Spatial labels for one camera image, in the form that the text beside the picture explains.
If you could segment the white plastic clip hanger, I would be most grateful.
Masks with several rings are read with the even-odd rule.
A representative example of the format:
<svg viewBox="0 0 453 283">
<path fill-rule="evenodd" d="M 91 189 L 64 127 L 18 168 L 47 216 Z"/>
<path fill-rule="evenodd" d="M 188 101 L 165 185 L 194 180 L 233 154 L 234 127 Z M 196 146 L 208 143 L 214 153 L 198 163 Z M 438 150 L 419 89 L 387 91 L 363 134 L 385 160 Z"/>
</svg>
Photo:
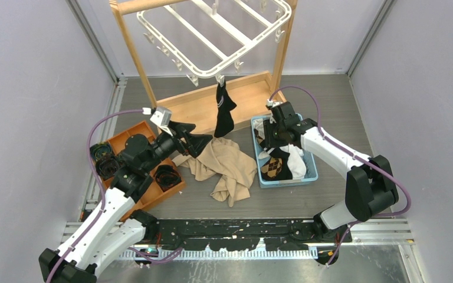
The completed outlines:
<svg viewBox="0 0 453 283">
<path fill-rule="evenodd" d="M 137 12 L 146 39 L 194 86 L 240 73 L 243 58 L 266 40 L 276 43 L 293 13 L 286 1 L 184 1 Z"/>
</svg>

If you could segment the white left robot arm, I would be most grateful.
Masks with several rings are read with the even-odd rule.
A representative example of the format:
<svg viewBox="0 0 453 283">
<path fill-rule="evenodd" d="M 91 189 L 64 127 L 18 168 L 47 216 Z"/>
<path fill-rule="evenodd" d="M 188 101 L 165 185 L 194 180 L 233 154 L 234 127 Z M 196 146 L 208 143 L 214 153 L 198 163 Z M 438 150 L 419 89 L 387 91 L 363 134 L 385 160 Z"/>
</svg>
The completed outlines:
<svg viewBox="0 0 453 283">
<path fill-rule="evenodd" d="M 120 152 L 123 166 L 115 173 L 101 202 L 82 225 L 57 249 L 39 257 L 45 282 L 96 282 L 103 271 L 137 242 L 152 243 L 157 219 L 139 209 L 115 232 L 110 230 L 147 192 L 151 172 L 172 153 L 198 157 L 212 140 L 210 134 L 193 134 L 194 124 L 169 122 L 170 131 L 154 141 L 142 134 L 130 136 Z"/>
</svg>

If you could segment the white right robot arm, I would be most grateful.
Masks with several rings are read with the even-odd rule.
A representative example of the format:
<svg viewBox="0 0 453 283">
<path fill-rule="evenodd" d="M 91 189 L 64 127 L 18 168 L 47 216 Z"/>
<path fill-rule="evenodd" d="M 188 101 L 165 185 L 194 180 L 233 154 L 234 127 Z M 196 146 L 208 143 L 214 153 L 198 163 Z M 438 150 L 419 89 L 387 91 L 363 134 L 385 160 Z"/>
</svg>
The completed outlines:
<svg viewBox="0 0 453 283">
<path fill-rule="evenodd" d="M 398 202 L 393 181 L 380 173 L 391 173 L 388 159 L 370 157 L 357 152 L 340 141 L 333 141 L 325 130 L 312 119 L 302 120 L 289 102 L 267 101 L 272 120 L 264 122 L 268 147 L 291 144 L 310 152 L 330 165 L 346 181 L 343 201 L 314 216 L 313 234 L 321 242 L 328 242 L 337 228 L 350 222 L 365 222 Z"/>
</svg>

